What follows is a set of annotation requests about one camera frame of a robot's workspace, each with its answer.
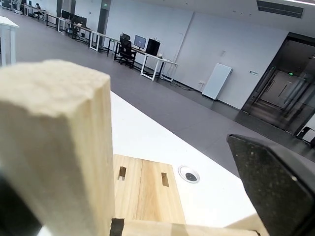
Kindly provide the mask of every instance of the ceiling vent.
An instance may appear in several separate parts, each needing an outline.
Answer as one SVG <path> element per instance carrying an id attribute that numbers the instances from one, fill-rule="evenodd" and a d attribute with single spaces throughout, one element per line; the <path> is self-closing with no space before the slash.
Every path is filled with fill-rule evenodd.
<path id="1" fill-rule="evenodd" d="M 283 5 L 279 3 L 273 3 L 268 1 L 257 1 L 259 11 L 266 11 L 270 13 L 291 16 L 296 18 L 302 18 L 304 8 Z"/>

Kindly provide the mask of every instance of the office chair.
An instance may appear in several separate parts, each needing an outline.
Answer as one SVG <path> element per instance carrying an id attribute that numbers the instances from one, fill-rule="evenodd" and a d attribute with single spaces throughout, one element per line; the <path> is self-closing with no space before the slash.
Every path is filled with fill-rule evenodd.
<path id="1" fill-rule="evenodd" d="M 120 65 L 125 63 L 126 65 L 129 65 L 130 69 L 133 69 L 137 52 L 133 52 L 131 50 L 130 36 L 123 33 L 120 37 L 120 43 L 121 43 L 119 47 L 120 58 L 118 62 L 120 63 Z"/>

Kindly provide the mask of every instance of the wooden block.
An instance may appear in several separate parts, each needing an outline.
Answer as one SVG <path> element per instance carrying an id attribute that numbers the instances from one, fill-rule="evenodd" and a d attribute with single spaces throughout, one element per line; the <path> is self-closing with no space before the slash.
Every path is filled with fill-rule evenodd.
<path id="1" fill-rule="evenodd" d="M 255 231 L 125 220 L 122 236 L 257 236 Z"/>
<path id="2" fill-rule="evenodd" d="M 0 70 L 0 164 L 54 236 L 107 236 L 114 216 L 109 76 L 64 61 Z"/>
<path id="3" fill-rule="evenodd" d="M 229 225 L 227 228 L 252 231 L 254 230 L 257 231 L 260 234 L 260 236 L 269 236 L 258 214 L 251 215 L 245 219 L 235 222 L 234 224 Z"/>
<path id="4" fill-rule="evenodd" d="M 171 165 L 114 155 L 114 181 L 116 218 L 185 223 Z"/>

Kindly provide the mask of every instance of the door handle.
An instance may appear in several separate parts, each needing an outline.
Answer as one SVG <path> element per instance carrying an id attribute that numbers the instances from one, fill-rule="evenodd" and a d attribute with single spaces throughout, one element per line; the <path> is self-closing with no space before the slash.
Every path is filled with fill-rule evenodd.
<path id="1" fill-rule="evenodd" d="M 266 90 L 265 90 L 265 92 L 268 92 L 269 91 L 269 89 L 271 88 L 271 86 L 274 84 L 274 80 L 269 84 L 269 86 L 266 88 Z"/>
<path id="2" fill-rule="evenodd" d="M 281 93 L 279 93 L 278 97 L 280 97 L 280 95 L 284 92 L 286 87 L 287 87 L 287 85 L 285 85 L 285 87 L 282 89 Z"/>

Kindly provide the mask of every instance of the ceiling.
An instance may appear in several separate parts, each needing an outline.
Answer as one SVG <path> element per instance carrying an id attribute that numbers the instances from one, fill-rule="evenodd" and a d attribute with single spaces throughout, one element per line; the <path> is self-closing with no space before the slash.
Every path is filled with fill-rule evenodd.
<path id="1" fill-rule="evenodd" d="M 315 6 L 284 0 L 265 0 L 304 8 L 301 19 L 258 11 L 256 0 L 137 0 L 269 26 L 315 38 Z"/>

